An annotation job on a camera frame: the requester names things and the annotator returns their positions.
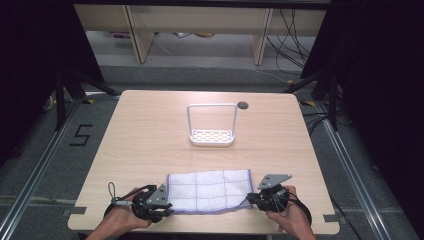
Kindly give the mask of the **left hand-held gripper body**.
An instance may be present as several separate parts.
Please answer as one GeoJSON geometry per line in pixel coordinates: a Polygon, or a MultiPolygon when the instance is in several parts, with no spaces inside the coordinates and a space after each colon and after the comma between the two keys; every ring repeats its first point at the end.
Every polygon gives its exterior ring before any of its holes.
{"type": "Polygon", "coordinates": [[[168,193],[164,184],[157,187],[156,185],[146,185],[141,187],[132,200],[133,214],[140,219],[150,220],[152,223],[160,222],[164,217],[156,214],[156,211],[164,211],[160,209],[160,205],[170,203],[168,201],[168,193]]]}

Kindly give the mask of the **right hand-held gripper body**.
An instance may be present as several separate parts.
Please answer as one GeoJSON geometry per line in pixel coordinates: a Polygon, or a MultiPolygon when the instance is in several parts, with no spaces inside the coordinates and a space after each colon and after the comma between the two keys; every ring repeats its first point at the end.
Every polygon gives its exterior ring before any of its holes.
{"type": "Polygon", "coordinates": [[[283,212],[288,204],[289,191],[282,183],[291,178],[292,176],[290,174],[265,175],[258,186],[258,208],[261,211],[283,212]]]}

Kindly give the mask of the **white cloth with purple trim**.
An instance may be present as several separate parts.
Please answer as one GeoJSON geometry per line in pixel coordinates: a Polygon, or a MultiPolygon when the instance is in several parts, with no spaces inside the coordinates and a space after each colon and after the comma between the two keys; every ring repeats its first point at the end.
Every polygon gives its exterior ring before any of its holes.
{"type": "Polygon", "coordinates": [[[251,171],[215,170],[169,174],[168,199],[176,214],[217,214],[251,208],[251,171]]]}

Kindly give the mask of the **person's left hand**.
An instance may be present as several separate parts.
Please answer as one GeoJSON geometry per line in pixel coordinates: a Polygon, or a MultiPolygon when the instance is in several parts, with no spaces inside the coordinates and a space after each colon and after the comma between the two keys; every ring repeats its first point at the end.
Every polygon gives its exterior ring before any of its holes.
{"type": "Polygon", "coordinates": [[[150,220],[137,218],[130,206],[119,206],[113,208],[96,229],[112,229],[122,235],[135,229],[147,228],[151,224],[150,220]]]}

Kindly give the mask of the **person's right hand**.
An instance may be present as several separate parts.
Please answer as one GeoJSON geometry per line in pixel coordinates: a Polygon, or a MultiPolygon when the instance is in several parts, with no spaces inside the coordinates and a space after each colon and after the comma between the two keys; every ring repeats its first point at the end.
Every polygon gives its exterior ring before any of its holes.
{"type": "MultiPolygon", "coordinates": [[[[291,185],[285,185],[285,188],[289,191],[290,199],[297,200],[296,188],[291,185]]],[[[267,211],[266,216],[278,224],[279,232],[287,233],[287,230],[294,231],[295,229],[312,231],[304,211],[291,200],[282,213],[267,211]]]]}

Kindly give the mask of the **black metal stand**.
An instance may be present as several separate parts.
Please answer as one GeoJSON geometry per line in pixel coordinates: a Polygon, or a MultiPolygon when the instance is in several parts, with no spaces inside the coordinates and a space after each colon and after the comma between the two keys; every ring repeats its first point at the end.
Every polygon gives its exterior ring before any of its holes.
{"type": "Polygon", "coordinates": [[[338,130],[336,123],[336,103],[337,103],[337,78],[329,70],[319,70],[314,74],[304,78],[299,83],[290,86],[284,90],[284,93],[294,93],[297,90],[315,82],[316,85],[311,93],[314,100],[323,100],[325,97],[329,100],[329,121],[334,131],[338,130]]]}
{"type": "Polygon", "coordinates": [[[86,97],[86,93],[81,87],[80,82],[86,82],[101,92],[111,96],[120,95],[120,92],[108,87],[103,82],[97,81],[80,71],[74,70],[72,68],[62,68],[57,73],[55,80],[55,95],[57,106],[56,131],[62,127],[66,120],[64,90],[67,90],[72,100],[82,100],[86,97]]]}

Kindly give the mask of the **black curtain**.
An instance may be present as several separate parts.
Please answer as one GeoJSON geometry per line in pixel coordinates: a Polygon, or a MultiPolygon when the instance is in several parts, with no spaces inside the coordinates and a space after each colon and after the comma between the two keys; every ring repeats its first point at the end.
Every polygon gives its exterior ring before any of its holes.
{"type": "Polygon", "coordinates": [[[424,240],[424,0],[329,0],[308,63],[334,53],[350,118],[424,240]]]}
{"type": "Polygon", "coordinates": [[[0,0],[0,166],[72,69],[102,73],[71,0],[0,0]]]}

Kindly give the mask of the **aluminium floor rail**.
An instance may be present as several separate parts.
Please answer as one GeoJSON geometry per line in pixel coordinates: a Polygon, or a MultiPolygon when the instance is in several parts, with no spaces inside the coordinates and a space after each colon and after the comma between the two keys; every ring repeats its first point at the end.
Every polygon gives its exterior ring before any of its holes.
{"type": "Polygon", "coordinates": [[[45,175],[50,163],[52,162],[53,156],[56,153],[60,142],[65,135],[69,124],[82,104],[81,100],[73,100],[68,110],[65,113],[65,119],[62,124],[54,131],[47,147],[43,154],[38,160],[35,168],[31,172],[31,175],[27,179],[23,189],[19,195],[15,198],[13,205],[9,209],[6,217],[0,222],[0,240],[9,240],[13,235],[19,221],[21,220],[31,197],[35,190],[38,188],[43,176],[45,175]]]}
{"type": "Polygon", "coordinates": [[[339,133],[329,120],[324,121],[324,126],[374,236],[377,240],[392,240],[383,218],[371,199],[339,133]]]}

